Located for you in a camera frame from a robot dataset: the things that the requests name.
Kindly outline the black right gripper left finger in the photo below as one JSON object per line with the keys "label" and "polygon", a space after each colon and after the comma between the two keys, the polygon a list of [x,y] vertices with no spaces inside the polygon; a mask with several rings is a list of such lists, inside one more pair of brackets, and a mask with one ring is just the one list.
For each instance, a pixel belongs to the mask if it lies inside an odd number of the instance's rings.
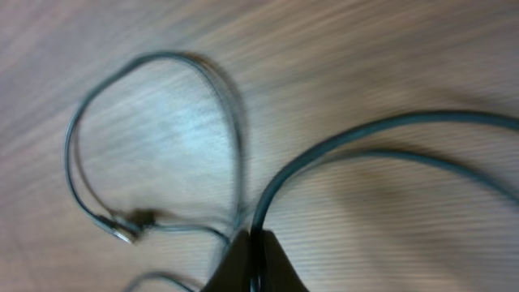
{"label": "black right gripper left finger", "polygon": [[251,239],[241,230],[201,292],[250,292],[251,278]]}

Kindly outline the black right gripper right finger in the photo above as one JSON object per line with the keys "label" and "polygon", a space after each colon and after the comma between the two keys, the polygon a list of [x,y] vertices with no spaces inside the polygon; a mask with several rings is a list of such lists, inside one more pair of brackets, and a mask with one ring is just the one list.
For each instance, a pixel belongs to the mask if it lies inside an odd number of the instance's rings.
{"label": "black right gripper right finger", "polygon": [[255,269],[259,292],[308,292],[271,230],[255,235]]}

